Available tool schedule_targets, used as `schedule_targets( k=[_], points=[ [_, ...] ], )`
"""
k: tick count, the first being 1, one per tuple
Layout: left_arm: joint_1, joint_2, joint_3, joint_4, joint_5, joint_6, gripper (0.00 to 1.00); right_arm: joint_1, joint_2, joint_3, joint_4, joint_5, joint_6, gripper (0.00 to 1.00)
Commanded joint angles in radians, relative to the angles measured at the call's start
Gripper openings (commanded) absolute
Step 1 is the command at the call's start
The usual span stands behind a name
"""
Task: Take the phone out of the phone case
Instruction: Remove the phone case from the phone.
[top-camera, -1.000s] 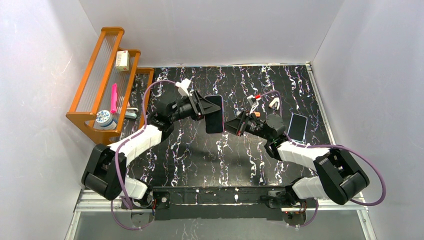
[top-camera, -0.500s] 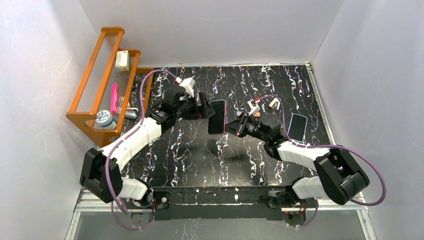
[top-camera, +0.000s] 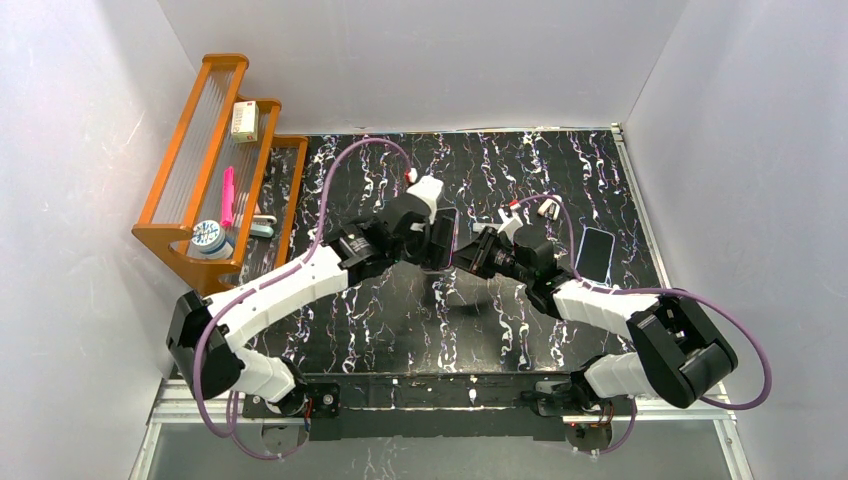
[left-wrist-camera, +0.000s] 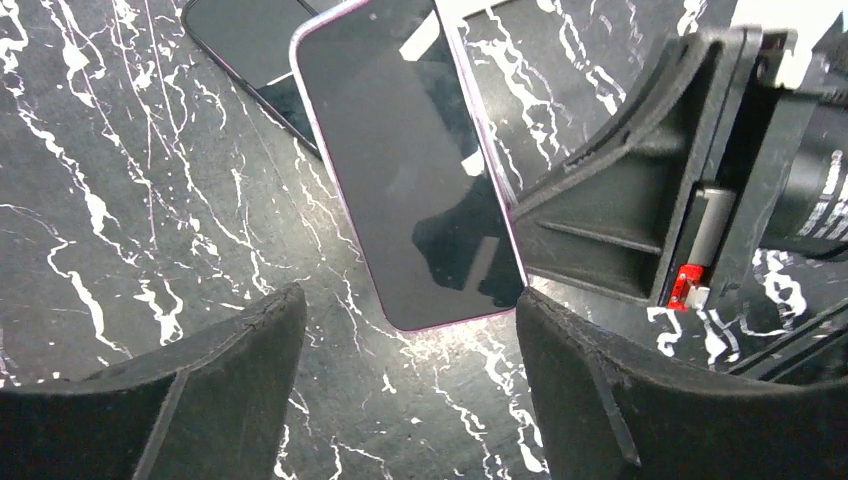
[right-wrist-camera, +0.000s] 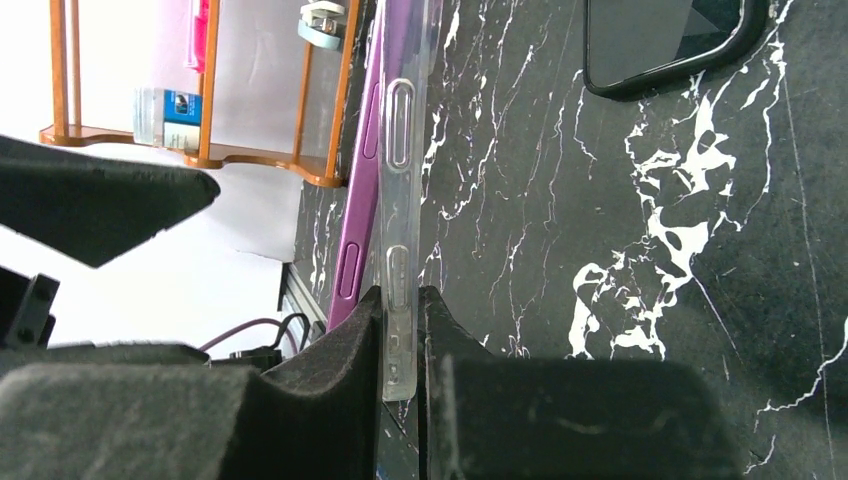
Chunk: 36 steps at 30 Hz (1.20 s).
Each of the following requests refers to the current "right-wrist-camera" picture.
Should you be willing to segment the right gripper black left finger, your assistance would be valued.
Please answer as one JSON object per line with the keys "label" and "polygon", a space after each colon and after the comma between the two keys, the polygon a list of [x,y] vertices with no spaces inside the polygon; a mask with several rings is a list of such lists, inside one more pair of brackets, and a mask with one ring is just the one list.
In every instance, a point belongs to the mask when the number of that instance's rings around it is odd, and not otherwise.
{"label": "right gripper black left finger", "polygon": [[1,356],[5,479],[371,479],[380,290],[266,371],[178,344]]}

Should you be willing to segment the black phone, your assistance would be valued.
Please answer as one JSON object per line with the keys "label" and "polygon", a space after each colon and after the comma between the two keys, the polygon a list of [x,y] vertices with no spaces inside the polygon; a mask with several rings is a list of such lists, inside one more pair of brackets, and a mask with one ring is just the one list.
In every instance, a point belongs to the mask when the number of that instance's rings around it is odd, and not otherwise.
{"label": "black phone", "polygon": [[753,0],[586,1],[583,79],[593,94],[627,100],[745,55],[769,3]]}

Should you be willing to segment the purple phone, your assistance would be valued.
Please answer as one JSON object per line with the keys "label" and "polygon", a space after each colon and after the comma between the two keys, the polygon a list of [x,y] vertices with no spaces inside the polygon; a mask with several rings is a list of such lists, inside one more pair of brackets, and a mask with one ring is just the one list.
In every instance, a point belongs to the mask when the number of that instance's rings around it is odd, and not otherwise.
{"label": "purple phone", "polygon": [[400,33],[406,34],[410,15],[419,6],[417,1],[379,1],[376,17],[369,29],[366,73],[327,317],[328,331],[342,325],[357,305],[369,254],[378,199],[378,146],[384,91],[381,86],[381,68],[398,65],[394,60],[383,59],[384,24],[397,22]]}

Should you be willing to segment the clear magsafe phone case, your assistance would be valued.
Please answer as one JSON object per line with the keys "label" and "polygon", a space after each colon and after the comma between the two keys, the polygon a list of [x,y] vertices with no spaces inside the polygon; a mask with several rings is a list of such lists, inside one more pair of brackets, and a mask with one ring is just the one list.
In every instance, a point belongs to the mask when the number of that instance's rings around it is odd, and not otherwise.
{"label": "clear magsafe phone case", "polygon": [[441,28],[440,1],[381,4],[379,282],[383,313],[382,398],[417,389],[418,260],[428,78]]}

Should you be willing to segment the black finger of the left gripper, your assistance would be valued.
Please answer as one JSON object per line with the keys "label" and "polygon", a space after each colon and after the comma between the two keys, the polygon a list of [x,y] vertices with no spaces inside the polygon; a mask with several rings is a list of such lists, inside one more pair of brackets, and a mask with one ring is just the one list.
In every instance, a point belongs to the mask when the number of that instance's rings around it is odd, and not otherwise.
{"label": "black finger of the left gripper", "polygon": [[1,223],[100,267],[210,206],[199,170],[87,156],[1,139]]}

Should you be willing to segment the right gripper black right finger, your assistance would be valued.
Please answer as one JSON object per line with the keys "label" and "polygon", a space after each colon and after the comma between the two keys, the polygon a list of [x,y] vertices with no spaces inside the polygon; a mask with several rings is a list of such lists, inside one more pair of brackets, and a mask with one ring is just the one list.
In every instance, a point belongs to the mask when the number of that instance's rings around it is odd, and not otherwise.
{"label": "right gripper black right finger", "polygon": [[425,479],[739,479],[741,456],[690,367],[491,354],[419,291]]}

